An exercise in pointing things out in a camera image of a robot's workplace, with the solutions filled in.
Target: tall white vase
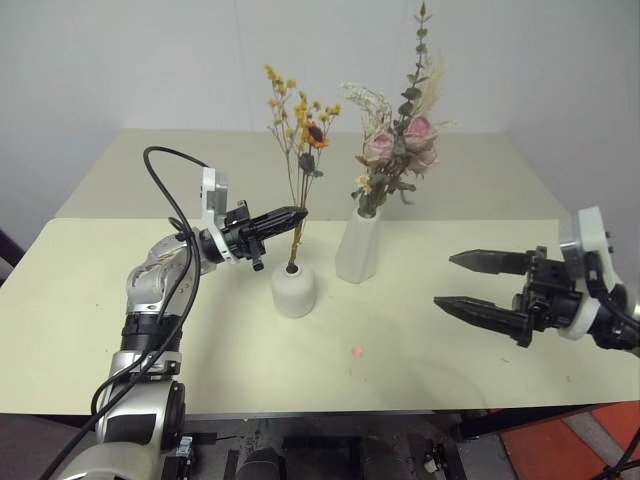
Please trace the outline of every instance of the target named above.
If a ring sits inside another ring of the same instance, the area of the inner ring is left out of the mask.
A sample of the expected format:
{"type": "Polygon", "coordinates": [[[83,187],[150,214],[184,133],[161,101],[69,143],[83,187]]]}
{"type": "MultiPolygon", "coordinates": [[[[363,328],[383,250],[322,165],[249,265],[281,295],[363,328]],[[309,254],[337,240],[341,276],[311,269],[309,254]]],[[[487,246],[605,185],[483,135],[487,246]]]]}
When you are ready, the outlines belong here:
{"type": "Polygon", "coordinates": [[[336,254],[336,274],[351,283],[361,283],[376,273],[380,209],[373,218],[358,214],[356,208],[336,254]]]}

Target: white wall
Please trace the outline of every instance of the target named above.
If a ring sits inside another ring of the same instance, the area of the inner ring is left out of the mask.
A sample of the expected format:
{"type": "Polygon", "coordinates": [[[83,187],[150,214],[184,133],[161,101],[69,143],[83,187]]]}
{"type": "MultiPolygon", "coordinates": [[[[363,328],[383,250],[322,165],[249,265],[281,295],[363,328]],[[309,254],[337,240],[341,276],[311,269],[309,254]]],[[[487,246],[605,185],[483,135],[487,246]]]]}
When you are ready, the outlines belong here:
{"type": "MultiPolygon", "coordinates": [[[[397,99],[418,5],[0,2],[0,228],[27,246],[120,127],[263,130],[266,62],[330,102],[347,79],[397,99]]],[[[640,196],[637,0],[429,5],[449,65],[437,117],[508,129],[569,208],[599,202],[624,233],[640,196]]],[[[358,130],[358,114],[336,128],[358,130]]]]}
{"type": "Polygon", "coordinates": [[[620,275],[640,226],[640,2],[559,0],[511,13],[509,137],[569,210],[600,205],[620,275]]]}

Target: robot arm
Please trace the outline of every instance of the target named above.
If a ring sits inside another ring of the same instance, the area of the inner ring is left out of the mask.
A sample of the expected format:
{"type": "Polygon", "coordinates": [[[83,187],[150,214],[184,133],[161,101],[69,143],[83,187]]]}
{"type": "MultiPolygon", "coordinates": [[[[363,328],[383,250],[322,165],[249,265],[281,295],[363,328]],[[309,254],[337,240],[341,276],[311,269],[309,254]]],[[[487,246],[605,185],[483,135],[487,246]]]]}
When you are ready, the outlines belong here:
{"type": "Polygon", "coordinates": [[[461,320],[509,335],[528,347],[533,330],[558,329],[577,340],[590,334],[605,349],[640,356],[640,324],[627,292],[613,270],[608,234],[598,207],[581,210],[565,225],[564,262],[547,259],[546,247],[525,253],[471,250],[449,260],[481,273],[526,275],[512,309],[469,297],[435,297],[434,302],[461,320]]]}
{"type": "MultiPolygon", "coordinates": [[[[173,295],[169,292],[188,261],[190,246],[183,232],[156,243],[145,262],[129,275],[120,350],[113,355],[110,380],[105,382],[102,395],[94,397],[92,410],[106,405],[133,376],[140,372],[144,375],[99,420],[98,444],[78,455],[58,477],[60,480],[186,478],[188,453],[167,456],[179,447],[185,415],[184,385],[173,380],[180,373],[182,333],[178,331],[153,365],[148,362],[179,325],[196,274],[212,272],[219,263],[238,263],[242,258],[251,260],[254,270],[262,270],[264,240],[295,228],[307,214],[298,207],[282,207],[251,218],[244,201],[227,212],[226,194],[226,177],[204,168],[202,207],[207,228],[192,230],[200,252],[200,272],[190,264],[173,295]]],[[[188,445],[180,445],[181,449],[189,450],[188,445]]]]}

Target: white vase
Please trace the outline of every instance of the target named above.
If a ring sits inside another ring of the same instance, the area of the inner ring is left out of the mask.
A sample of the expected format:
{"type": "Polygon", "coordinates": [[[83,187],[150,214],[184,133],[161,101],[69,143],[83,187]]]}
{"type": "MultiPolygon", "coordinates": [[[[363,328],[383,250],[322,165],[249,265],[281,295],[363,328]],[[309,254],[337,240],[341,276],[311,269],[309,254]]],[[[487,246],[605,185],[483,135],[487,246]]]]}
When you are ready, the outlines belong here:
{"type": "Polygon", "coordinates": [[[296,263],[298,271],[287,272],[287,264],[276,268],[271,275],[273,303],[280,313],[298,318],[311,311],[316,302],[316,281],[313,271],[302,263],[296,263]]]}
{"type": "Polygon", "coordinates": [[[336,254],[336,274],[351,283],[361,283],[376,273],[380,209],[373,218],[358,214],[356,208],[347,223],[336,254]]]}

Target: sunflower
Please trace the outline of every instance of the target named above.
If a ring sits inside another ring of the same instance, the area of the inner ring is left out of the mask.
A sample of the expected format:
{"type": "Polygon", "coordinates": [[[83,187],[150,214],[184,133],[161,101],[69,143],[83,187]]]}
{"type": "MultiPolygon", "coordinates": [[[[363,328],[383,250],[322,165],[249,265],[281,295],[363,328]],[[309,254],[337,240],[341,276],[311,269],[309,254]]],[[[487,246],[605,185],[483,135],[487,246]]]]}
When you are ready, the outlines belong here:
{"type": "Polygon", "coordinates": [[[315,148],[325,148],[329,146],[329,139],[315,122],[307,122],[305,129],[309,145],[315,148]]]}

